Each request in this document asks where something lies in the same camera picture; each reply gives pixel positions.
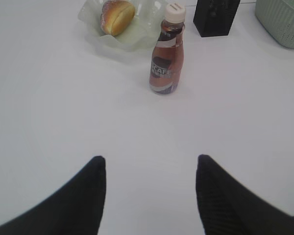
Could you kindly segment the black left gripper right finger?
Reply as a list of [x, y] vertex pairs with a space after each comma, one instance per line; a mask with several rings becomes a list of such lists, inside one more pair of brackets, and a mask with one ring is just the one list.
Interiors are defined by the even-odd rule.
[[294, 235], [294, 217], [251, 192], [209, 155], [199, 155], [196, 199], [207, 235]]

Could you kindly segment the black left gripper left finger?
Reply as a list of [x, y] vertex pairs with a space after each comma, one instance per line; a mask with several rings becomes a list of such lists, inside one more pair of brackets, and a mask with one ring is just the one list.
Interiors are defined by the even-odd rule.
[[105, 196], [105, 158], [96, 156], [39, 205], [0, 225], [0, 235], [96, 235]]

